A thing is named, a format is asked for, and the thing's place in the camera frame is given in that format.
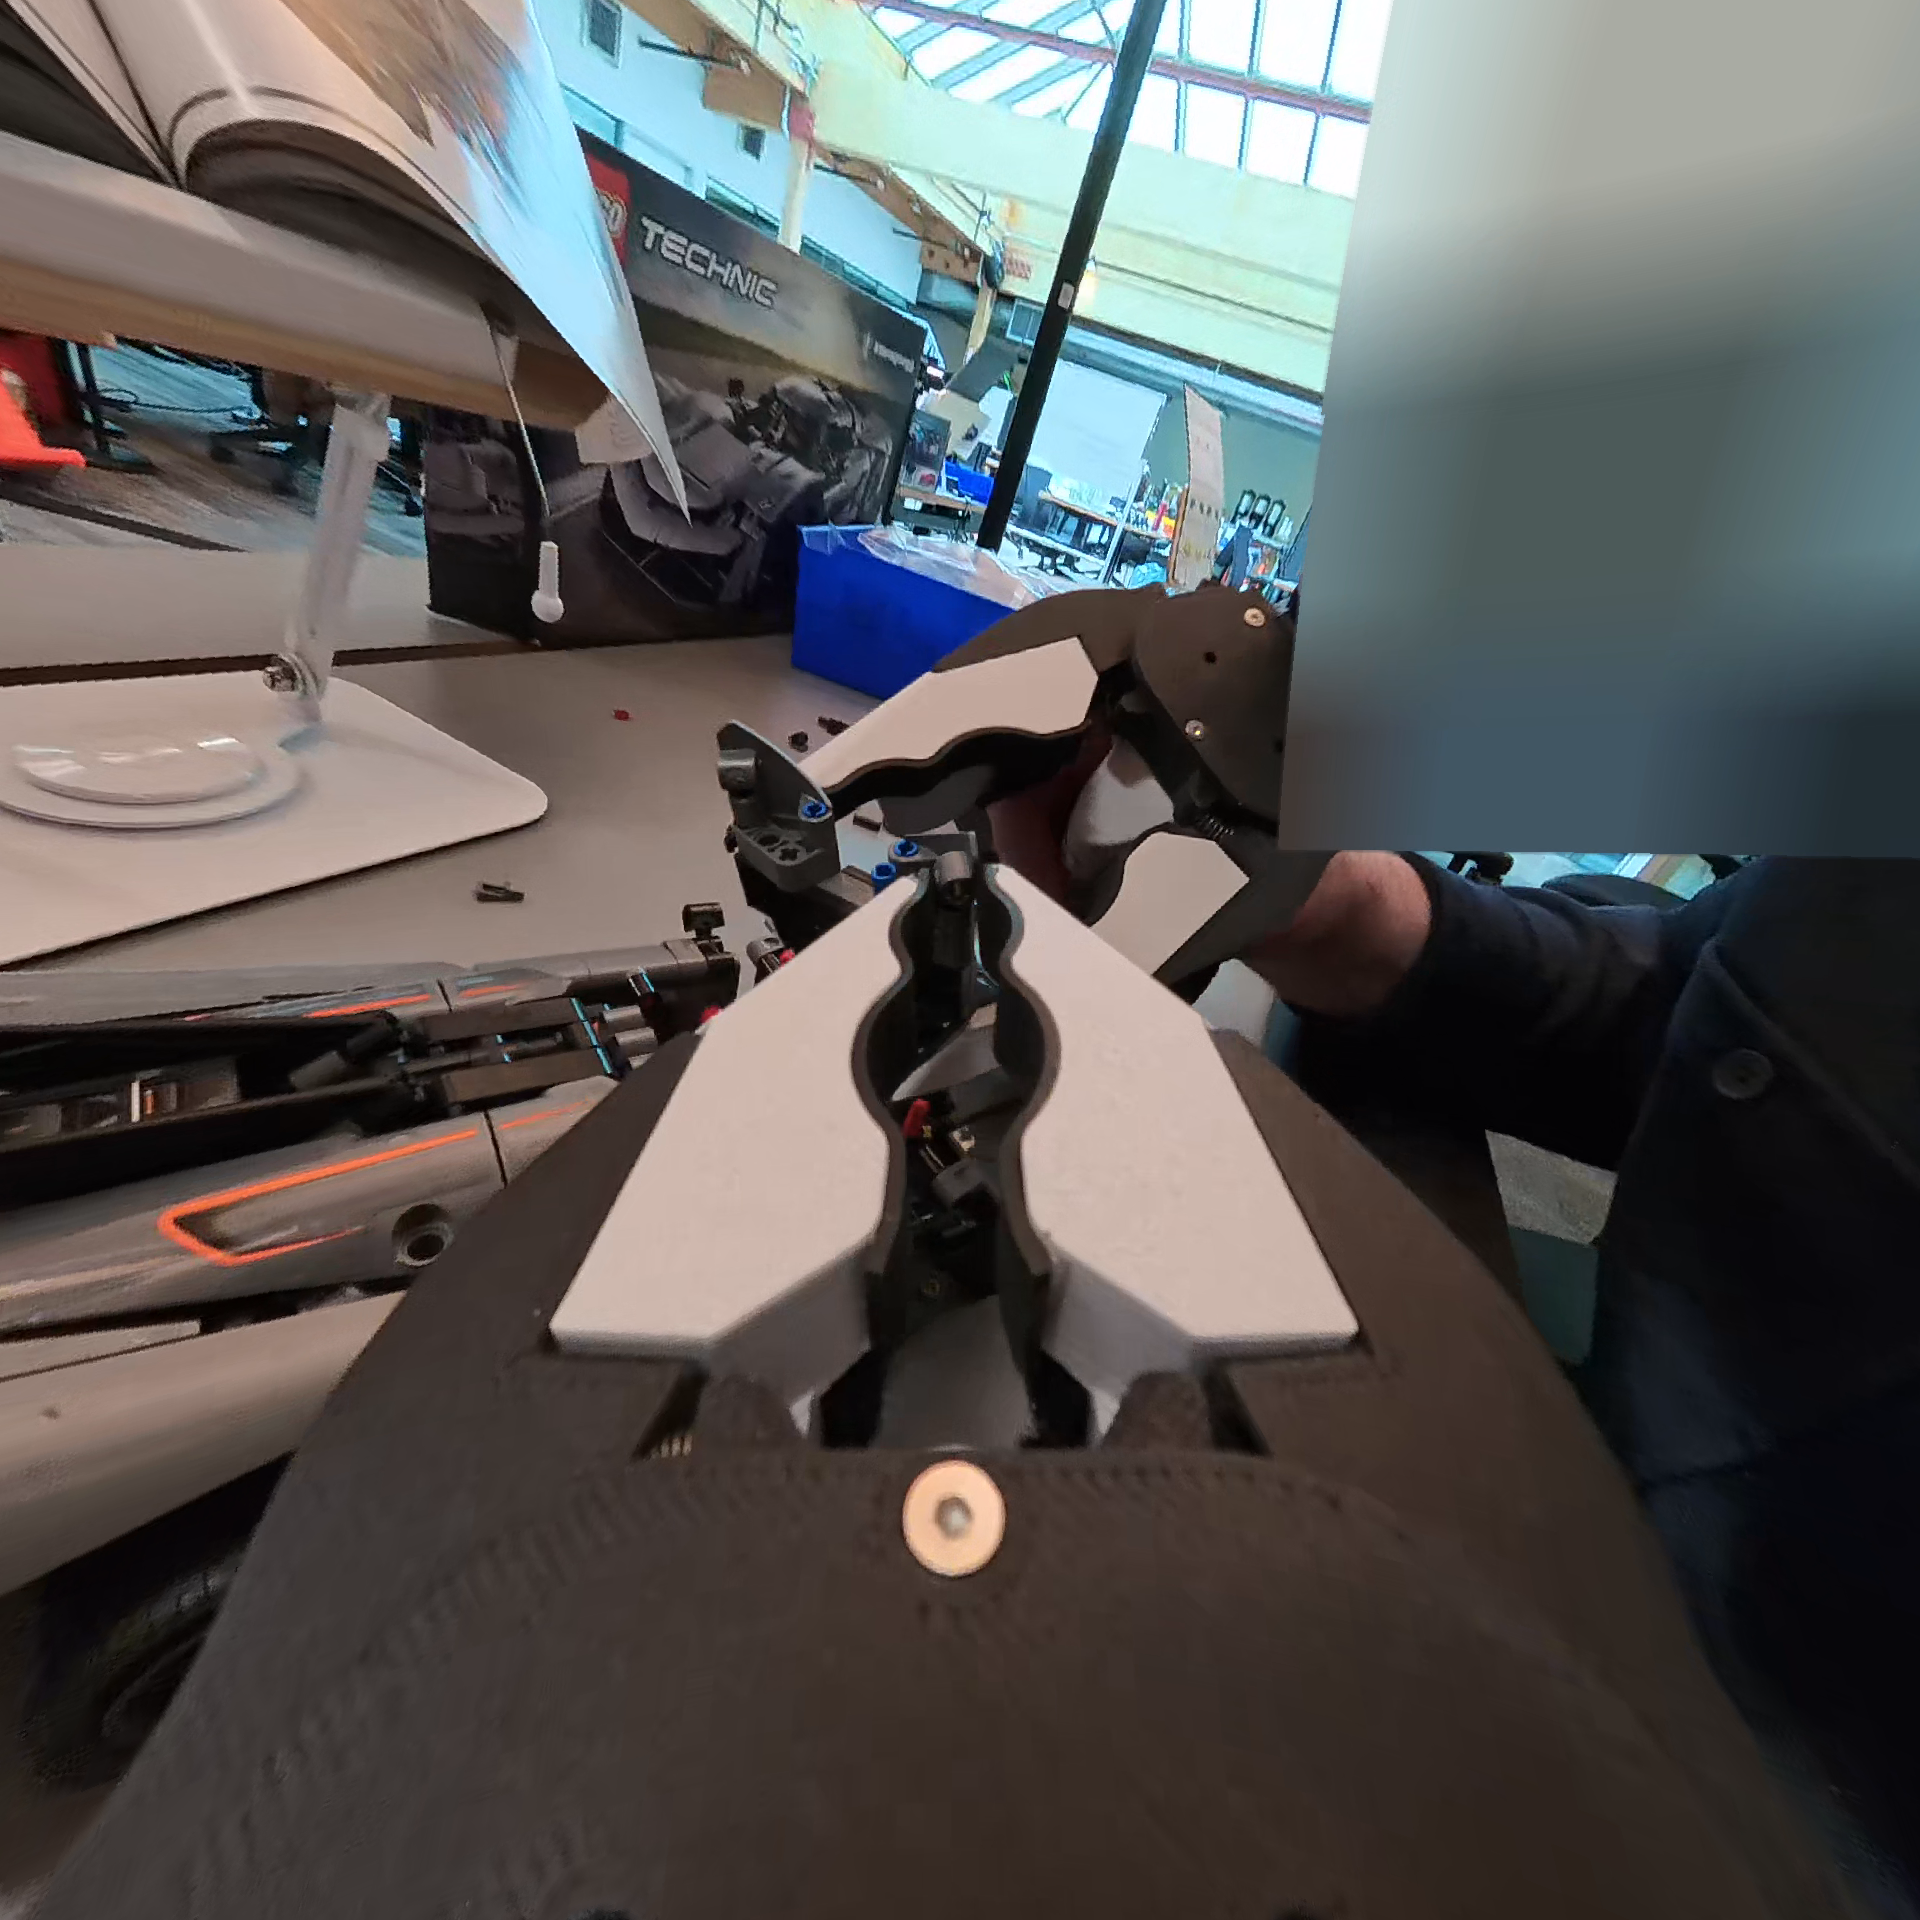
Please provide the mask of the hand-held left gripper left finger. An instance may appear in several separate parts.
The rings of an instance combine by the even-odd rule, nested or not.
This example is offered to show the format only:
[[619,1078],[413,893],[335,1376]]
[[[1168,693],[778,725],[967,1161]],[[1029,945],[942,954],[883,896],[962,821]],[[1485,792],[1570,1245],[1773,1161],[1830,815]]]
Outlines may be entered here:
[[828,1442],[900,1222],[874,1040],[908,992],[919,902],[893,880],[703,1025],[550,1313],[558,1354],[755,1382]]

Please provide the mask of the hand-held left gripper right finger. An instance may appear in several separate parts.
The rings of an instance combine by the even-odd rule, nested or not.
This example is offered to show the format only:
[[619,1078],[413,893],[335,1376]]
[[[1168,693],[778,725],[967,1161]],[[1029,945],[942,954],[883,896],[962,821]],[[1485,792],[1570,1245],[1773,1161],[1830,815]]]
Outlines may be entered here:
[[1000,977],[1040,1017],[1018,1127],[1040,1343],[1108,1429],[1143,1376],[1344,1353],[1360,1320],[1210,1023],[1010,868]]

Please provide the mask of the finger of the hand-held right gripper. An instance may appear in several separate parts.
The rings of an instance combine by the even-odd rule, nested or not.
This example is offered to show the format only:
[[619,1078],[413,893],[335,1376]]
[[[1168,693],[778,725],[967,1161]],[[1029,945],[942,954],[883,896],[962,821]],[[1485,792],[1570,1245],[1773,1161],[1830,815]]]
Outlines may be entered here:
[[800,761],[835,818],[877,808],[892,829],[936,829],[1072,766],[1091,733],[1098,670],[1082,639],[932,670]]
[[1174,823],[1139,751],[1106,751],[1066,828],[1075,914],[1143,970],[1162,973],[1246,886],[1229,849]]

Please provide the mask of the dark grey lego fender piece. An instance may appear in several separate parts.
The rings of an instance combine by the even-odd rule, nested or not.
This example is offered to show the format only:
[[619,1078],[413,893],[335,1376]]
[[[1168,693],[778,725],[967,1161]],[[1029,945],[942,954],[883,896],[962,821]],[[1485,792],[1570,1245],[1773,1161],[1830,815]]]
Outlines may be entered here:
[[874,878],[844,862],[836,814],[805,749],[742,722],[716,733],[716,775],[731,812],[726,845],[740,892],[770,920],[829,920],[874,897]]

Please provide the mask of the grey lego car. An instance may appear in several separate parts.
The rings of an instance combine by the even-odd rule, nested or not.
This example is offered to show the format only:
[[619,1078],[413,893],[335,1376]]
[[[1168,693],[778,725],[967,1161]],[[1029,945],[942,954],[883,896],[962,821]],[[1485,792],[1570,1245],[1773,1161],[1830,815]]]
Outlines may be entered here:
[[661,1045],[740,992],[677,942],[188,1006],[5,1015],[5,1381],[410,1286]]

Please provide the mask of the person's right forearm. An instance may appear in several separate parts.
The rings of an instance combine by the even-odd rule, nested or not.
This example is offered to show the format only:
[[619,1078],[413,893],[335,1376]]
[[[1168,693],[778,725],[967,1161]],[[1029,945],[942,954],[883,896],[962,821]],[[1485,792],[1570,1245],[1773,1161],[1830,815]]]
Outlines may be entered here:
[[1696,960],[1759,864],[1668,904],[1406,864],[1429,933],[1379,1017],[1387,1065],[1434,1113],[1618,1169]]

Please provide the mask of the lego set box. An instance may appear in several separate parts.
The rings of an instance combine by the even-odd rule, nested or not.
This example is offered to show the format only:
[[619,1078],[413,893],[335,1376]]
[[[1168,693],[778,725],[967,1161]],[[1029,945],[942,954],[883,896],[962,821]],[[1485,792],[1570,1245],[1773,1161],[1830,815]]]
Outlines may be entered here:
[[892,503],[925,329],[597,134],[583,150],[680,494],[611,413],[435,410],[428,605],[559,646],[784,632],[802,532]]

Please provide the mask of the scattered black lego pins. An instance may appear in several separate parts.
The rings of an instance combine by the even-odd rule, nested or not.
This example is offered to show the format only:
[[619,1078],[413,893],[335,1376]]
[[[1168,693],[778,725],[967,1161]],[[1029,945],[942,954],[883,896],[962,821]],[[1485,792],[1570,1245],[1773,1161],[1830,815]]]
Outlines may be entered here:
[[462,897],[495,918],[550,928],[664,930],[684,902],[736,910],[716,729],[711,718],[684,730],[652,716],[611,716],[555,772],[538,775],[548,801],[541,821],[469,856]]

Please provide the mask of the blue storage bin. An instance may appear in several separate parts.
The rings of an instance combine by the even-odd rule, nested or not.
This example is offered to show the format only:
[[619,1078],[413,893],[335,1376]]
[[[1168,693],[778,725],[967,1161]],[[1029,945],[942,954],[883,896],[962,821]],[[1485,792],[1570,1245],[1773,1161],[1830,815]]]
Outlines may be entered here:
[[790,665],[887,700],[1012,609],[877,562],[864,528],[800,528]]

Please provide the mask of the clear plastic bag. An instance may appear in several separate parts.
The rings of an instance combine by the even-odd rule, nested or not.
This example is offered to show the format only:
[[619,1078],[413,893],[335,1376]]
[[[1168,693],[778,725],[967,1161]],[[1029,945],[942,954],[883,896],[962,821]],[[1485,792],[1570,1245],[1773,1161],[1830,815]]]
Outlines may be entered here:
[[955,534],[915,532],[903,526],[870,526],[858,532],[877,562],[912,570],[936,585],[1019,609],[1055,593],[1058,583],[1031,566],[1005,565],[991,550]]

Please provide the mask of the black pole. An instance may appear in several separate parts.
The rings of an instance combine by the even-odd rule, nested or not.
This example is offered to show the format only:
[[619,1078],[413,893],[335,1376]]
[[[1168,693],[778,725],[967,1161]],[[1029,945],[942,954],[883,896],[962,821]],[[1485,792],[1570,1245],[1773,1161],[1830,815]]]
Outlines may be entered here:
[[975,546],[990,552],[1000,548],[1018,504],[1024,468],[1048,394],[1048,382],[1066,346],[1082,278],[1085,277],[1100,220],[1117,173],[1122,143],[1136,114],[1139,92],[1159,46],[1164,6],[1164,2],[1133,2],[1112,62],[1108,95],[1094,122],[1087,166],[1072,202],[1072,216],[1062,234],[1052,285],[1046,288],[1037,337],[1031,345],[1024,383],[1015,398],[1012,420],[999,450],[991,495],[975,530]]

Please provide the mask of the white book stand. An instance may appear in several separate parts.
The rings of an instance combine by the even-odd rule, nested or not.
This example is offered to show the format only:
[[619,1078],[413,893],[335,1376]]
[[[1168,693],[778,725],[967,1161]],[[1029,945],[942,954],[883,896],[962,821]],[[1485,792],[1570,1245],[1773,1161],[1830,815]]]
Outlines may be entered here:
[[563,189],[503,226],[512,312],[462,285],[328,246],[176,186],[5,134],[5,325],[132,336],[314,376],[334,428],[320,513],[286,609],[235,557],[84,586],[5,559],[5,641],[104,615],[150,648],[131,678],[5,685],[5,962],[532,825],[544,790],[331,660],[350,631],[373,474],[392,400],[575,425],[602,400],[656,417],[656,388],[591,200],[559,129]]

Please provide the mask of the open instruction booklet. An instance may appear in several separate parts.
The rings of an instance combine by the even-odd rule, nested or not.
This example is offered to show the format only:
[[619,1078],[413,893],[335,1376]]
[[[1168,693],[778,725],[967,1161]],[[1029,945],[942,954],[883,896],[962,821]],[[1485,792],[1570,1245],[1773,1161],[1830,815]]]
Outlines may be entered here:
[[5,129],[499,302],[688,504],[530,5],[5,5]]

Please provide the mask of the orange traffic cone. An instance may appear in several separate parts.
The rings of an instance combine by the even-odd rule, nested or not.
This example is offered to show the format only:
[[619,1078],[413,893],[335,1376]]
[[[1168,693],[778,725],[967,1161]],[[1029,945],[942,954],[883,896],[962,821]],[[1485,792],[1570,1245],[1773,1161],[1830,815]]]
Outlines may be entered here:
[[2,329],[2,473],[44,474],[79,468],[74,383],[58,345]]

